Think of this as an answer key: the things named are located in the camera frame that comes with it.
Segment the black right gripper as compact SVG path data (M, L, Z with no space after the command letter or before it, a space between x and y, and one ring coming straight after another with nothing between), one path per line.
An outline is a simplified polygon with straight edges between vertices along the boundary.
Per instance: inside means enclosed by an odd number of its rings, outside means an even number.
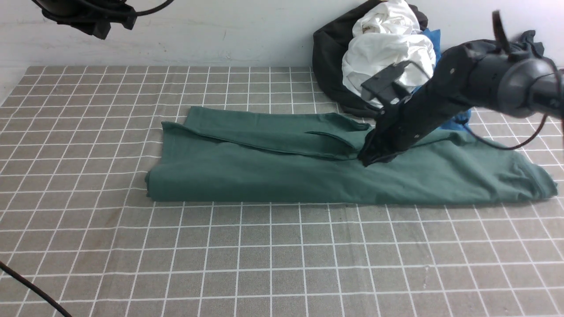
M358 154L363 166L393 160L451 118L467 112L472 104L463 91L475 63L465 46L448 49L421 88L377 119Z

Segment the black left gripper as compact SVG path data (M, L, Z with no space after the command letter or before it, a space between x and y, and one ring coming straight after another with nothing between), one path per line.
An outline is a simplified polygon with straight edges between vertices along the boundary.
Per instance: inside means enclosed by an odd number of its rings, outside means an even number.
M113 23L132 30L137 19L135 16L104 13L78 0L41 0L41 12L46 19L58 25L70 26L100 40L107 38Z

